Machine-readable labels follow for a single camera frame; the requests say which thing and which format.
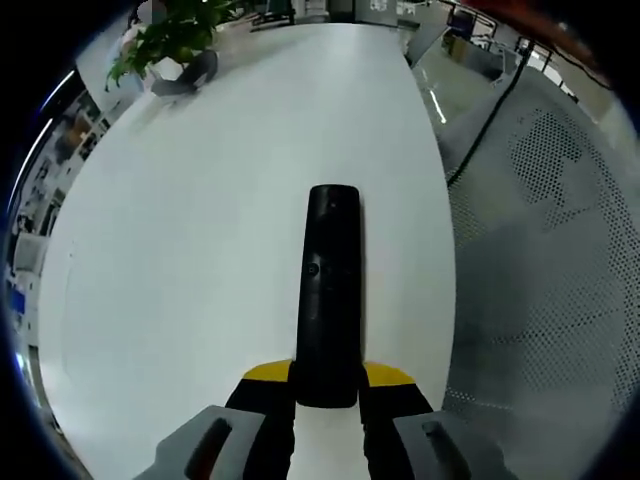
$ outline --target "gray perforated panel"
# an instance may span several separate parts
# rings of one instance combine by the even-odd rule
[[[494,435],[521,478],[577,476],[639,384],[638,166],[525,70],[450,191],[444,408]]]

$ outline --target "black cable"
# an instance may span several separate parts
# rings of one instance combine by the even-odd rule
[[[473,141],[473,144],[471,144],[471,148],[469,148],[469,151],[465,155],[464,159],[462,160],[462,162],[460,162],[460,166],[458,166],[458,169],[455,171],[455,173],[451,175],[451,177],[447,180],[447,188],[451,188],[451,186],[458,180],[458,178],[460,178],[460,175],[462,175],[462,172],[464,172],[465,169],[467,168],[467,165],[469,164],[469,160],[471,160],[471,157],[473,156],[475,151],[478,149],[478,145],[480,145],[480,142],[482,142],[482,139],[484,138],[485,133],[487,133],[487,130],[491,125],[491,122],[493,122],[493,119],[498,113],[498,110],[500,110],[500,107],[502,106],[504,101],[507,99],[511,91],[516,86],[516,83],[518,83],[518,80],[520,79],[520,75],[522,75],[522,71],[524,70],[524,67],[527,65],[527,62],[529,61],[529,56],[531,55],[532,50],[533,50],[533,43],[529,45],[529,47],[527,48],[527,51],[522,56],[520,65],[518,65],[518,69],[516,70],[516,73],[513,75],[513,79],[511,80],[511,83],[505,89],[503,94],[500,96],[500,98],[494,105],[493,110],[491,110],[491,113],[487,117],[487,120],[484,122],[484,125],[482,125],[482,128],[480,129],[480,133],[478,133],[478,136]]]
[[[589,72],[589,70],[587,70],[587,68],[584,65],[579,64],[578,62],[576,62],[575,60],[571,60],[568,56],[566,56],[563,53],[560,53],[560,50],[558,50],[557,48],[553,48],[553,53],[557,54],[558,56],[560,56],[565,62],[570,63],[571,65],[573,65],[574,67],[579,68],[580,70],[582,70],[584,72],[584,74],[589,77],[591,80],[593,80],[594,82],[596,82],[599,86],[601,86],[602,88],[606,89],[606,90],[613,90],[609,85],[605,85],[604,83],[602,83],[600,80],[598,80],[596,77],[593,76],[593,74],[591,72]]]

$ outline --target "desk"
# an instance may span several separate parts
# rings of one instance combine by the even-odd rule
[[[307,200],[321,183],[355,185],[363,199],[367,358],[413,375],[440,407],[453,232],[436,139],[395,33],[324,24],[249,34],[224,46],[219,75],[195,97],[132,105],[53,229],[42,376],[96,479],[143,470],[159,440],[224,405],[244,372],[294,354]],[[336,428],[360,428],[356,410],[340,415],[352,422]],[[300,449],[314,433],[303,423]],[[361,441],[340,438],[327,455],[362,457]],[[304,478],[324,472],[305,467]]]

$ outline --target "black remote control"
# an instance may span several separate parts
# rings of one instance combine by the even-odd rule
[[[292,369],[301,405],[356,403],[362,371],[360,211],[355,187],[319,185],[309,194]]]

